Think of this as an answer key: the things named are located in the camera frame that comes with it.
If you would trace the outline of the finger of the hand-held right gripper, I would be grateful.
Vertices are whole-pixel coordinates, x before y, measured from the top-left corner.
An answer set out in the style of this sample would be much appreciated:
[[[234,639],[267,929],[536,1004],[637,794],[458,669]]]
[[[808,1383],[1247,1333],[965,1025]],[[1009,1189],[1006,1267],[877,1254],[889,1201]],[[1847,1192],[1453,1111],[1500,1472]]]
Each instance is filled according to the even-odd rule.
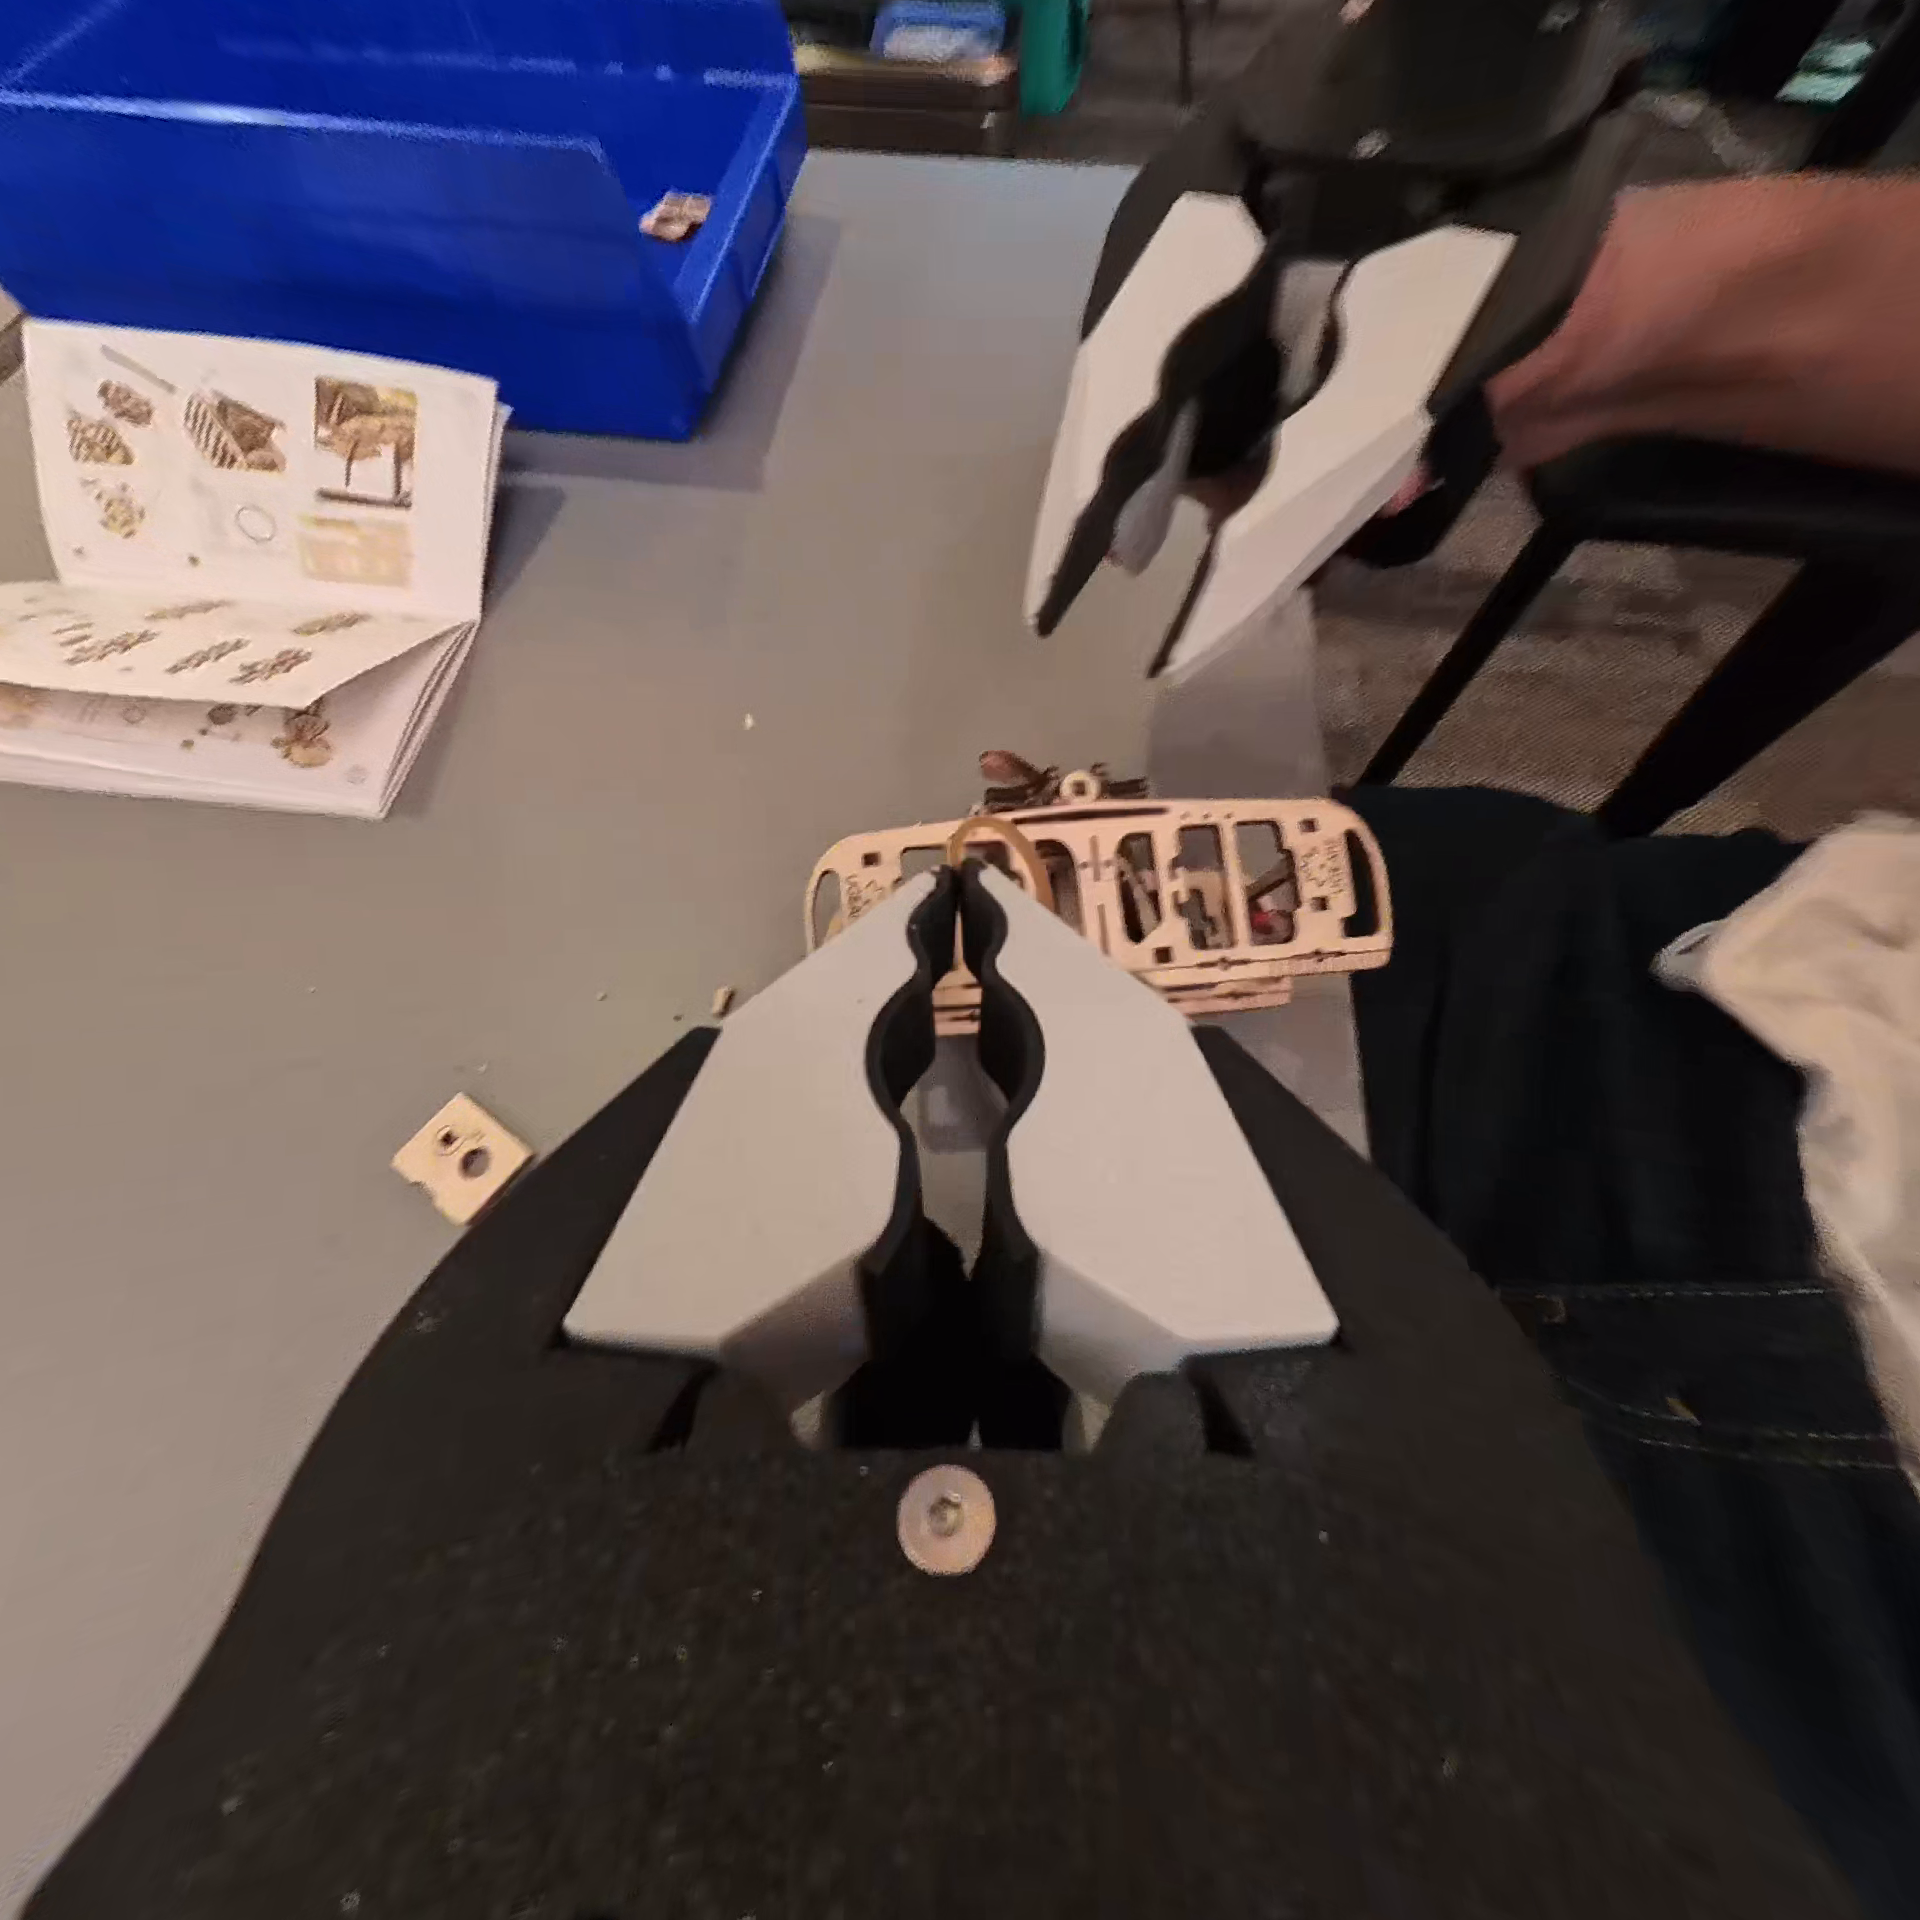
[[[1387,506],[1425,448],[1438,382],[1513,241],[1424,234],[1346,272],[1333,300],[1333,370],[1278,422],[1260,484],[1216,523],[1152,681],[1194,673]]]
[[[1180,195],[1077,347],[1027,564],[1027,625],[1059,631],[1090,578],[1141,573],[1187,484],[1202,385],[1265,335],[1268,241],[1238,197]]]

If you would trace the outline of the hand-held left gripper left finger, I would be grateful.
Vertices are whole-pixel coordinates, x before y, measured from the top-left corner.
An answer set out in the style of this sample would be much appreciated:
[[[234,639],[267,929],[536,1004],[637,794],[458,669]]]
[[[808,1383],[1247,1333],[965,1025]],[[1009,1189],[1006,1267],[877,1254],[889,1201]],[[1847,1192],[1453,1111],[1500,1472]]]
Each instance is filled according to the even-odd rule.
[[[905,1100],[934,1061],[956,886],[911,879],[724,1020],[561,1319],[877,1447],[968,1447],[965,1264]]]

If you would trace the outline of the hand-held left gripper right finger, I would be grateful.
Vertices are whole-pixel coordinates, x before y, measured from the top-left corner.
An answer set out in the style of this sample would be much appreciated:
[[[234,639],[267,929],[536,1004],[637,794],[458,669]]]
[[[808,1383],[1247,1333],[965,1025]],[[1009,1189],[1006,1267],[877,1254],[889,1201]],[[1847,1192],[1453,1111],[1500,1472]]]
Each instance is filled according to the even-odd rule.
[[[999,872],[965,873],[999,1097],[974,1279],[993,1342],[1113,1410],[1194,1361],[1318,1354],[1338,1316],[1190,1028]]]

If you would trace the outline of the wooden model airplane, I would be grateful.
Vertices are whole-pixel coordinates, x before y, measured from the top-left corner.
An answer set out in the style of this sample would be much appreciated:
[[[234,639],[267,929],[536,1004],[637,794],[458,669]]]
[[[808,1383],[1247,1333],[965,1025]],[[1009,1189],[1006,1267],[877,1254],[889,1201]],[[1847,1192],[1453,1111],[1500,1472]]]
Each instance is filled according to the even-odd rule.
[[[1284,1005],[1302,976],[1390,958],[1378,842],[1340,803],[1162,801],[1099,761],[1063,770],[991,750],[969,814],[1012,819],[1046,863],[1055,917],[1190,1020]],[[803,891],[805,947],[944,869],[958,820],[836,842]],[[1030,894],[1006,847],[974,845],[969,860]]]

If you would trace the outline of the tan rubber band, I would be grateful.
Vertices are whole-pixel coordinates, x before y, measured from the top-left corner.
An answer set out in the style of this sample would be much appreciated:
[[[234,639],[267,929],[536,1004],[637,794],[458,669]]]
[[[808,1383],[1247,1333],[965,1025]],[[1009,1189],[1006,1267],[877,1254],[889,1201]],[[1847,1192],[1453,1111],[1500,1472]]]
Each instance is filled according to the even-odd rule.
[[[944,866],[950,872],[962,872],[969,860],[974,845],[999,845],[1009,851],[1014,860],[1014,872],[1031,901],[1037,901],[1041,910],[1055,913],[1055,894],[1052,883],[1046,876],[1046,863],[1034,842],[1024,835],[1006,814],[968,814],[962,819],[953,833],[946,835],[944,847]]]

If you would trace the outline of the person's right hand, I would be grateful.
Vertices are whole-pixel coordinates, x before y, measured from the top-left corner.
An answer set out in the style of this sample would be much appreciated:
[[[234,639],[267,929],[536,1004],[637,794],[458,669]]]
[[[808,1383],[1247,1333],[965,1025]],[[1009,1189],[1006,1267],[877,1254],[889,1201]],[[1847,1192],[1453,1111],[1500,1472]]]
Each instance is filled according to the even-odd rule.
[[[1488,382],[1505,469],[1674,437],[1918,473],[1918,173],[1629,188],[1552,335]]]

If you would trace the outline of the square wooden scrap with holes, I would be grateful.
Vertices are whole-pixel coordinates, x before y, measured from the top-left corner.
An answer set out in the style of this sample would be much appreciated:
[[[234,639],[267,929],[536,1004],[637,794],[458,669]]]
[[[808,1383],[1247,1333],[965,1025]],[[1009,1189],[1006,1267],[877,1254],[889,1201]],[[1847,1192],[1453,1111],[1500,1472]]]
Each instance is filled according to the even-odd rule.
[[[458,1229],[478,1220],[536,1154],[464,1091],[392,1155],[392,1170]]]

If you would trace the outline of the black chair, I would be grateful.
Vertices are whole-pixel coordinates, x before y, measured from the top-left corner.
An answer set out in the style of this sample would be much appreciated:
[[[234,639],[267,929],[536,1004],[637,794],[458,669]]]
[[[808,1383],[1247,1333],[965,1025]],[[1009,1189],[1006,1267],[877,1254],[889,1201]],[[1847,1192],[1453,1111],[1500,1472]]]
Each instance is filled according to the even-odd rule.
[[[1532,538],[1360,770],[1393,782],[1582,544],[1794,563],[1796,578],[1597,810],[1660,829],[1918,635],[1918,484],[1712,441],[1602,441],[1527,476]]]

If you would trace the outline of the person's dark jeans leg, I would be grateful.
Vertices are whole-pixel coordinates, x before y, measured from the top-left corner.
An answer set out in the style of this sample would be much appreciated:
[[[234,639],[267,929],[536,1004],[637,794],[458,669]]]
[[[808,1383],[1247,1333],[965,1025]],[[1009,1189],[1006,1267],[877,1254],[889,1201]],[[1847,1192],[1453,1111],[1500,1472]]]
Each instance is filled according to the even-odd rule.
[[[1804,1083],[1653,972],[1796,847],[1607,838],[1500,788],[1340,798],[1397,923],[1355,985],[1375,1164],[1538,1348],[1865,1914],[1915,1918],[1918,1488],[1816,1257]]]

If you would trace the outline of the person's white shirt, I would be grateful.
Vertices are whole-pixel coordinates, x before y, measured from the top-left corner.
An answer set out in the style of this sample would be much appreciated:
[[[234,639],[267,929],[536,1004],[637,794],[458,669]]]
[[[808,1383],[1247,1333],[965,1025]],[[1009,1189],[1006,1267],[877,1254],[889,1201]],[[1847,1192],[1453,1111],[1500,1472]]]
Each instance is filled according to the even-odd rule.
[[[1653,976],[1737,1020],[1800,1072],[1803,1189],[1816,1261],[1862,1339],[1894,1452],[1918,1482],[1918,820],[1821,835]]]

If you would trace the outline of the blue plastic bin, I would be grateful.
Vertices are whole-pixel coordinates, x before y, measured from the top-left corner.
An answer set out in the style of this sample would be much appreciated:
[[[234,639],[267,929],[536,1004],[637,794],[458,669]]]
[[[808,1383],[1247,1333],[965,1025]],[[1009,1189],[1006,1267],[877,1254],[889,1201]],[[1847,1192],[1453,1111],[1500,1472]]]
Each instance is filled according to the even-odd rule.
[[[687,441],[805,157],[775,3],[6,3],[2,292],[33,317],[478,375]],[[686,244],[637,219],[712,197]]]

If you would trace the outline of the open instruction booklet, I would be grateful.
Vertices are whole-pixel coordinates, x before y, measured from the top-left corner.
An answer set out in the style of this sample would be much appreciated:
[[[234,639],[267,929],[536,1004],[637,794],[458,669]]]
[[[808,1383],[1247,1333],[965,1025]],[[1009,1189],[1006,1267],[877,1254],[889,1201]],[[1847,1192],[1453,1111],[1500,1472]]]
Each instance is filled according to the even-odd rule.
[[[484,610],[511,410],[356,350],[24,323],[48,584],[2,781],[375,825]]]

